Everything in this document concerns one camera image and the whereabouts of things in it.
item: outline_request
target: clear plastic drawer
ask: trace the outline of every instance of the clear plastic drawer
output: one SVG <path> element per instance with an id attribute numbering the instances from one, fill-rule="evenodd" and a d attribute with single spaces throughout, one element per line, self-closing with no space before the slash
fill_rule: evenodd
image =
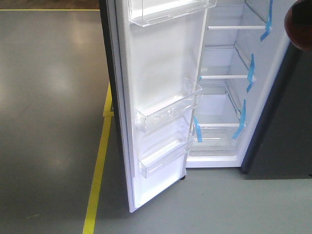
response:
<path id="1" fill-rule="evenodd" d="M 185 79 L 184 89 L 173 95 L 172 100 L 159 103 L 145 110 L 136 110 L 136 126 L 148 133 L 198 106 L 201 87 L 191 79 Z"/>
<path id="2" fill-rule="evenodd" d="M 130 21 L 146 27 L 215 5 L 216 0 L 129 0 Z"/>
<path id="3" fill-rule="evenodd" d="M 190 156 L 236 155 L 238 139 L 233 139 L 237 127 L 201 127 L 202 142 L 194 142 Z"/>

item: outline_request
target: yellow floor line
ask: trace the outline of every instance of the yellow floor line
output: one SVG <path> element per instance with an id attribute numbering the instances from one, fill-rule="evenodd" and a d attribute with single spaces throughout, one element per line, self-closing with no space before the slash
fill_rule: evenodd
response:
<path id="1" fill-rule="evenodd" d="M 106 110 L 110 112 L 111 106 L 112 106 L 112 94 L 111 94 L 111 87 L 110 85 L 108 85 L 106 101 L 104 105 L 104 112 L 106 112 Z M 94 233 L 97 210 L 98 210 L 98 198 L 99 198 L 102 177 L 103 177 L 103 172 L 104 172 L 104 162 L 105 162 L 105 157 L 106 157 L 106 152 L 107 152 L 109 133 L 111 129 L 111 122 L 112 122 L 112 116 L 105 116 L 82 234 Z"/>
<path id="2" fill-rule="evenodd" d="M 0 9 L 0 11 L 99 11 L 99 9 Z"/>
<path id="3" fill-rule="evenodd" d="M 107 113 L 111 112 L 111 108 L 112 108 L 112 92 L 111 92 L 111 84 L 108 83 L 103 116 L 105 116 L 104 115 L 105 112 Z"/>

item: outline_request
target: refrigerator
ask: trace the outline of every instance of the refrigerator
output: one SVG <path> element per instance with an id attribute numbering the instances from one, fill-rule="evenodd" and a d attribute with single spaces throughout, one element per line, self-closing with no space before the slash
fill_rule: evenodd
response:
<path id="1" fill-rule="evenodd" d="M 248 170 L 294 2 L 100 0 L 130 212 L 186 168 Z"/>

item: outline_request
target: refrigerator door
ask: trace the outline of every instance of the refrigerator door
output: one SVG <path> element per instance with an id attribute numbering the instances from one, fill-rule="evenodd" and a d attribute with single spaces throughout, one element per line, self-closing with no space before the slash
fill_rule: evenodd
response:
<path id="1" fill-rule="evenodd" d="M 159 1 L 162 4 L 154 7 L 157 1 L 128 1 L 100 0 L 100 9 L 133 212 L 186 175 L 207 17 L 206 6 L 190 7 L 208 1 L 167 1 L 183 4 L 172 8 L 181 17 L 153 21 L 155 9 L 166 7 L 157 15 L 167 14 L 170 4 Z M 143 15 L 143 21 L 130 18 L 130 7 L 140 2 L 153 5 L 153 14 Z"/>

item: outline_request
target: refrigerator shelf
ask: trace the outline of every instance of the refrigerator shelf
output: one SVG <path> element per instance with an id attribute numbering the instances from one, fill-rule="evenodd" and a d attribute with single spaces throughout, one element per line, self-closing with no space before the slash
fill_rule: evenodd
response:
<path id="1" fill-rule="evenodd" d="M 240 111 L 225 81 L 201 81 L 202 94 L 195 116 L 200 127 L 239 127 Z"/>
<path id="2" fill-rule="evenodd" d="M 202 79 L 247 79 L 248 71 L 235 47 L 205 47 L 200 73 Z"/>
<path id="3" fill-rule="evenodd" d="M 215 7 L 216 1 L 129 0 L 130 22 L 146 27 Z"/>
<path id="4" fill-rule="evenodd" d="M 210 12 L 209 30 L 265 30 L 263 21 L 248 4 L 218 5 Z"/>
<path id="5" fill-rule="evenodd" d="M 188 154 L 191 150 L 193 136 L 179 132 L 162 142 L 165 142 L 166 145 L 158 144 L 152 147 L 145 153 L 147 156 L 139 159 L 140 171 L 145 178 L 155 174 L 176 159 Z"/>
<path id="6" fill-rule="evenodd" d="M 136 126 L 144 133 L 151 132 L 186 111 L 198 106 L 201 87 L 191 79 L 185 79 L 184 89 L 167 102 L 145 110 L 136 110 Z"/>
<path id="7" fill-rule="evenodd" d="M 232 139 L 236 127 L 200 127 L 202 142 L 197 141 L 196 133 L 190 156 L 234 156 L 238 139 Z"/>

